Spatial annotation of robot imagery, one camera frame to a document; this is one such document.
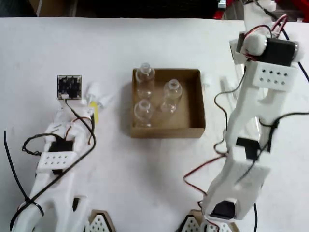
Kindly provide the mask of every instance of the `wire bundle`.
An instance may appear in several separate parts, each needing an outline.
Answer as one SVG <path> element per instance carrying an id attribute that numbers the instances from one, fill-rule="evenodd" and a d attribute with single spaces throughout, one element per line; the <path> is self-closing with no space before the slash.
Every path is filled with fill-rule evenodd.
<path id="1" fill-rule="evenodd" d="M 14 214 L 14 216 L 12 217 L 11 219 L 11 223 L 10 223 L 10 230 L 12 230 L 13 226 L 14 226 L 14 222 L 16 221 L 17 217 L 31 204 L 35 204 L 35 200 L 38 199 L 43 193 L 45 193 L 53 184 L 55 184 L 58 180 L 60 180 L 66 173 L 68 173 L 76 164 L 78 164 L 81 160 L 83 160 L 96 146 L 97 144 L 97 140 L 96 140 L 96 137 L 94 135 L 94 132 L 93 130 L 88 126 L 88 124 L 84 121 L 84 119 L 82 117 L 80 117 L 73 108 L 71 108 L 67 102 L 67 100 L 65 100 L 65 103 L 66 105 L 71 109 L 71 111 L 73 112 L 73 114 L 79 119 L 81 120 L 81 122 L 87 127 L 87 129 L 89 130 L 89 132 L 91 133 L 91 136 L 93 138 L 93 145 L 91 146 L 91 148 L 85 152 L 82 156 L 80 156 L 73 164 L 71 164 L 71 166 L 69 166 L 67 169 L 63 170 L 63 172 L 58 175 L 53 181 L 51 181 L 48 185 L 46 185 L 41 191 L 39 191 L 34 197 L 32 197 L 31 199 L 27 196 L 27 200 L 25 202 L 25 204 L 23 206 L 21 206 L 17 212 Z M 23 149 L 26 147 L 27 143 L 33 139 L 33 138 L 37 138 L 37 137 L 42 137 L 44 136 L 45 134 L 38 134 L 38 135 L 35 135 L 33 136 L 32 138 L 29 138 L 26 140 L 26 142 L 24 143 L 24 146 L 23 146 Z M 4 144 L 6 145 L 6 133 L 5 133 L 5 137 L 4 137 Z M 39 152 L 30 152 L 30 151 L 27 151 L 25 150 L 27 153 L 29 154 L 33 154 L 33 155 L 39 155 Z M 17 175 L 16 175 L 16 172 L 14 170 L 14 167 L 13 166 L 13 163 L 12 163 L 12 160 L 11 160 L 11 156 L 10 156 L 10 153 L 9 153 L 9 149 L 6 145 L 6 152 L 7 152 L 7 156 L 8 156 L 8 159 L 9 159 L 9 162 L 11 164 L 11 168 L 12 168 L 12 172 L 14 174 L 14 177 L 16 179 L 16 182 L 18 184 L 18 186 L 20 187 L 21 191 L 23 194 L 26 194 L 23 190 L 22 190 L 22 187 L 18 181 L 18 178 L 17 178 Z"/>

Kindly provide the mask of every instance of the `clear plastic object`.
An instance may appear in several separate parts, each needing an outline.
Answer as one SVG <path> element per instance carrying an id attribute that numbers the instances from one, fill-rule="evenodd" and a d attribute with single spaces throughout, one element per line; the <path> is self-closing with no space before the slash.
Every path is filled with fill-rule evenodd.
<path id="1" fill-rule="evenodd" d="M 150 102 L 143 99 L 135 104 L 134 116 L 136 119 L 136 127 L 151 127 L 151 117 L 154 114 L 154 109 Z"/>
<path id="2" fill-rule="evenodd" d="M 155 87 L 155 70 L 148 63 L 142 63 L 137 69 L 137 94 L 140 98 L 150 98 Z"/>
<path id="3" fill-rule="evenodd" d="M 161 105 L 163 112 L 174 113 L 183 94 L 182 85 L 178 80 L 172 79 L 164 85 L 164 102 Z"/>

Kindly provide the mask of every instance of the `small white object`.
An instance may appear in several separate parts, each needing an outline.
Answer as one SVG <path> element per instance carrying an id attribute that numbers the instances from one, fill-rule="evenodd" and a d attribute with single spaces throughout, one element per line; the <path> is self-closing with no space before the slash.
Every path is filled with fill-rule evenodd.
<path id="1" fill-rule="evenodd" d="M 96 215 L 95 219 L 89 225 L 86 225 L 85 232 L 111 232 L 108 229 L 107 222 L 102 215 Z"/>
<path id="2" fill-rule="evenodd" d="M 98 107 L 104 109 L 106 108 L 106 106 L 112 101 L 113 99 L 113 95 L 103 95 L 102 97 L 100 97 L 97 101 L 97 105 Z"/>
<path id="3" fill-rule="evenodd" d="M 250 55 L 260 56 L 265 51 L 266 46 L 266 36 L 259 32 L 252 32 L 243 41 L 242 49 Z"/>
<path id="4" fill-rule="evenodd" d="M 37 172 L 44 172 L 52 169 L 66 169 L 76 158 L 77 154 L 72 151 L 42 152 Z"/>
<path id="5" fill-rule="evenodd" d="M 204 218 L 204 221 L 201 224 L 201 232 L 232 232 L 230 227 L 228 226 L 227 223 L 225 222 L 219 222 L 219 221 L 211 221 L 212 223 L 216 224 L 219 226 L 219 230 L 217 226 L 212 225 L 209 223 L 209 220 Z"/>
<path id="6" fill-rule="evenodd" d="M 181 232 L 199 232 L 200 226 L 194 216 L 189 216 Z"/>
<path id="7" fill-rule="evenodd" d="M 297 68 L 277 64 L 253 62 L 250 70 L 252 85 L 273 90 L 290 91 L 296 78 Z"/>
<path id="8" fill-rule="evenodd" d="M 96 102 L 101 96 L 101 85 L 99 82 L 92 82 L 89 84 L 88 90 L 86 92 L 86 99 L 88 104 L 92 101 Z"/>

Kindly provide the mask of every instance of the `circuit board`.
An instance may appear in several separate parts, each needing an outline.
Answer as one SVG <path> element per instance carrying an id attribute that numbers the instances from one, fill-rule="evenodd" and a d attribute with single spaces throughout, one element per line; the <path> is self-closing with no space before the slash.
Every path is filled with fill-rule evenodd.
<path id="1" fill-rule="evenodd" d="M 59 75 L 57 77 L 57 99 L 82 99 L 82 76 Z"/>

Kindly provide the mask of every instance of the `red object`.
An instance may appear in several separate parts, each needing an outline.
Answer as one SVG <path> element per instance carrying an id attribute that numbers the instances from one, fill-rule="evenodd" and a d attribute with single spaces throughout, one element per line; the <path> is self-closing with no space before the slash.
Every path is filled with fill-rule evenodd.
<path id="1" fill-rule="evenodd" d="M 303 22 L 309 23 L 309 1 L 308 0 L 290 0 L 295 6 L 297 6 L 305 15 Z"/>
<path id="2" fill-rule="evenodd" d="M 234 0 L 226 0 L 226 7 L 228 7 L 230 4 L 233 3 Z M 213 15 L 213 19 L 222 19 L 223 17 L 223 14 L 224 14 L 224 10 L 218 10 L 214 13 Z"/>

